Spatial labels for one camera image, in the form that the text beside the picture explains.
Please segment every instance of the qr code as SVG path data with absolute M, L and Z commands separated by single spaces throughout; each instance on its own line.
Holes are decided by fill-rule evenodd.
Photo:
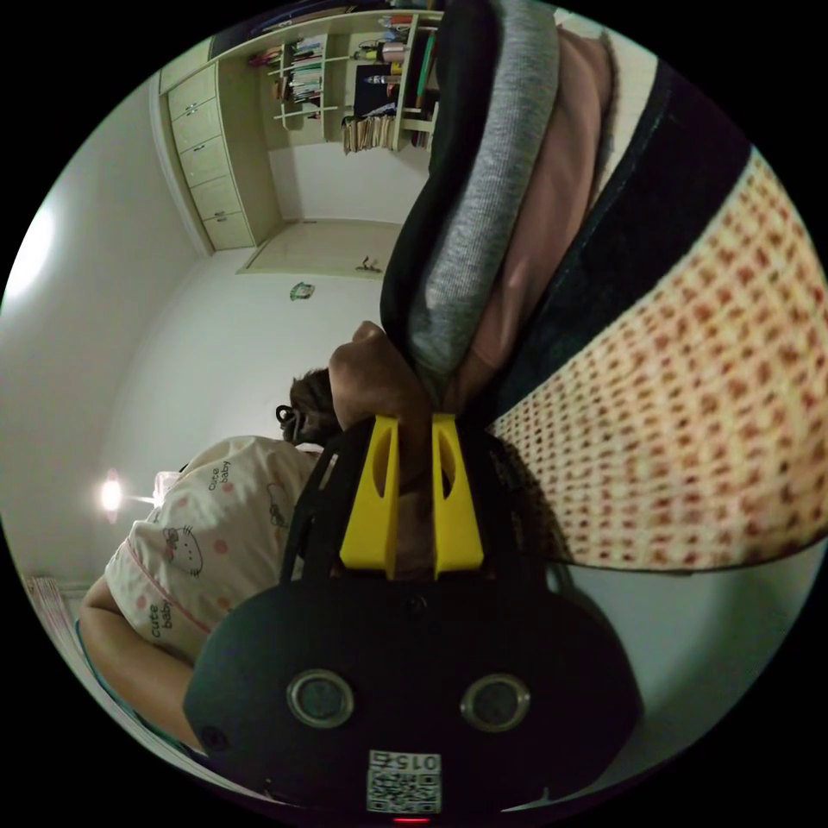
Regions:
M 371 768 L 368 810 L 384 813 L 439 813 L 440 775 Z

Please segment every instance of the cabinet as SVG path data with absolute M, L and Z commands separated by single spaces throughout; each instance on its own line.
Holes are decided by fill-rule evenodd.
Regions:
M 210 138 L 209 141 L 182 153 L 181 168 L 191 188 L 227 175 L 230 172 L 230 165 L 227 161 L 223 136 Z
M 222 122 L 215 98 L 200 103 L 172 122 L 172 137 L 180 153 L 192 149 L 202 141 L 216 138 L 222 133 Z
M 175 120 L 216 96 L 216 64 L 207 66 L 173 89 L 167 98 L 170 117 Z
M 197 43 L 184 54 L 171 60 L 162 70 L 159 94 L 164 95 L 182 80 L 192 75 L 210 60 L 210 42 L 212 38 Z
M 229 175 L 193 187 L 191 193 L 198 215 L 203 221 L 242 212 L 242 204 Z
M 248 223 L 241 212 L 209 218 L 204 222 L 204 229 L 216 250 L 250 247 Z

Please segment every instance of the door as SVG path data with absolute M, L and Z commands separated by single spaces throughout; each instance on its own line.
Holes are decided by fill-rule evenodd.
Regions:
M 218 115 L 218 101 L 215 98 L 194 106 L 172 122 L 172 137 L 180 153 L 221 133 L 222 123 Z
M 171 60 L 161 70 L 160 95 L 169 92 L 176 84 L 179 84 L 210 59 L 210 41 L 212 41 L 211 37 L 207 38 L 206 41 L 197 43 L 192 49 L 187 49 L 184 54 L 180 54 L 175 60 Z
M 247 268 L 260 273 L 308 273 L 382 278 L 399 236 L 398 224 L 318 221 L 288 224 Z M 367 259 L 368 267 L 362 269 Z
M 209 218 L 204 222 L 204 229 L 207 230 L 207 235 L 216 250 L 233 250 L 253 246 L 253 237 L 250 235 L 248 223 L 244 220 L 242 213 Z
M 193 187 L 191 193 L 196 210 L 203 220 L 229 216 L 242 210 L 233 179 L 229 175 Z
M 190 187 L 228 175 L 230 165 L 224 139 L 219 135 L 181 154 L 181 168 Z
M 198 74 L 173 89 L 168 98 L 170 118 L 175 120 L 216 96 L 216 64 L 207 66 Z

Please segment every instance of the screw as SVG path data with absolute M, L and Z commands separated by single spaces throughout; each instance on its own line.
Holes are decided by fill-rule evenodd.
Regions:
M 414 595 L 412 598 L 406 599 L 403 603 L 404 612 L 412 619 L 422 617 L 428 608 L 429 605 L 422 595 Z
M 227 737 L 215 727 L 205 727 L 201 731 L 201 742 L 207 750 L 226 750 Z

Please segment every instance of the hair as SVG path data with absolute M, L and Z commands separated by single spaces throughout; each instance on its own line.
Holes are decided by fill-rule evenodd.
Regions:
M 327 368 L 298 377 L 291 385 L 290 405 L 280 405 L 276 417 L 282 436 L 294 446 L 312 443 L 324 446 L 342 433 L 334 412 L 334 396 Z

